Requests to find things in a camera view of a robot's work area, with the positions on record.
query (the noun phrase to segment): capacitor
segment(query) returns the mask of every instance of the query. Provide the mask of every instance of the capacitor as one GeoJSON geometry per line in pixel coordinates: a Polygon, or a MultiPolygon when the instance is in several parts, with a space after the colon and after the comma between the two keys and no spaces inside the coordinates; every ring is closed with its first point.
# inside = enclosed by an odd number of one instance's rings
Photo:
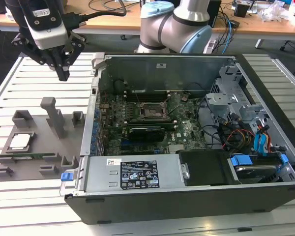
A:
{"type": "Polygon", "coordinates": [[[100,111],[98,108],[95,109],[95,118],[98,118],[100,114],[100,111]]]}
{"type": "Polygon", "coordinates": [[[93,127],[94,127],[94,128],[97,128],[97,127],[98,127],[98,122],[97,122],[97,121],[95,121],[95,122],[93,123],[93,127]]]}
{"type": "Polygon", "coordinates": [[[191,138],[192,140],[195,140],[195,133],[193,131],[191,131],[191,138]]]}

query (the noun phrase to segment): white label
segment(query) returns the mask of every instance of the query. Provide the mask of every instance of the white label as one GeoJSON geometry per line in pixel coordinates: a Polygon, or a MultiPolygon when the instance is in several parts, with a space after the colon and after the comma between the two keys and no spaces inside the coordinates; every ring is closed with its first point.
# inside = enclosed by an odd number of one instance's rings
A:
{"type": "Polygon", "coordinates": [[[121,159],[107,159],[108,166],[120,166],[121,159]]]}
{"type": "Polygon", "coordinates": [[[41,10],[36,10],[36,11],[33,11],[33,14],[36,17],[49,16],[50,15],[50,10],[48,8],[41,9],[41,10]]]}
{"type": "Polygon", "coordinates": [[[31,160],[32,158],[30,156],[20,156],[20,157],[14,157],[14,160],[31,160]]]}
{"type": "Polygon", "coordinates": [[[158,63],[156,64],[157,69],[166,69],[166,64],[165,63],[158,63]]]}
{"type": "Polygon", "coordinates": [[[150,180],[150,181],[147,180],[147,183],[149,184],[158,183],[158,180],[150,180]]]}

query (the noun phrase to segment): barcode sticker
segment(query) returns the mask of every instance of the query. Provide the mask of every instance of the barcode sticker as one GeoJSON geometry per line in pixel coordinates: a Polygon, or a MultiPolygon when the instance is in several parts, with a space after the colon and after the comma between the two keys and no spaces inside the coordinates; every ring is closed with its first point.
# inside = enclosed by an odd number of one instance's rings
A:
{"type": "Polygon", "coordinates": [[[121,159],[107,159],[108,166],[120,166],[121,159]]]}

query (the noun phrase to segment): sticker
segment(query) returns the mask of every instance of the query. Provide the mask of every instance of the sticker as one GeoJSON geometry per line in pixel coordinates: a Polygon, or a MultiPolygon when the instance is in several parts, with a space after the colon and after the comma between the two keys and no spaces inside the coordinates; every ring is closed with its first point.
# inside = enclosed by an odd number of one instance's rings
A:
{"type": "Polygon", "coordinates": [[[20,156],[20,157],[14,157],[14,160],[32,160],[30,156],[20,156]]]}
{"type": "Polygon", "coordinates": [[[107,159],[108,166],[120,166],[121,159],[107,159]]]}
{"type": "Polygon", "coordinates": [[[122,189],[159,188],[156,161],[130,161],[119,165],[122,189]]]}
{"type": "Polygon", "coordinates": [[[40,9],[40,10],[33,11],[33,14],[36,17],[49,16],[50,15],[50,10],[48,8],[40,9]]]}
{"type": "Polygon", "coordinates": [[[166,64],[165,63],[158,63],[156,64],[157,69],[166,69],[166,64]]]}

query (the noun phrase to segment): connector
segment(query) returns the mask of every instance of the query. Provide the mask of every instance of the connector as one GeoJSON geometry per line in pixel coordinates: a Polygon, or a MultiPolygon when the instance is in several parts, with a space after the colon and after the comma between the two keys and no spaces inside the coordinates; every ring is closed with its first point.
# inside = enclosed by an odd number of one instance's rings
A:
{"type": "Polygon", "coordinates": [[[270,129],[270,126],[265,125],[264,127],[258,130],[257,134],[265,133],[268,129],[270,129]]]}
{"type": "Polygon", "coordinates": [[[77,29],[80,27],[80,23],[85,22],[84,15],[76,14],[74,12],[63,14],[61,17],[67,31],[77,29]]]}
{"type": "Polygon", "coordinates": [[[232,114],[231,114],[231,118],[232,118],[232,120],[234,120],[234,121],[238,121],[238,120],[240,119],[240,116],[237,115],[236,113],[232,113],[232,114]]]}

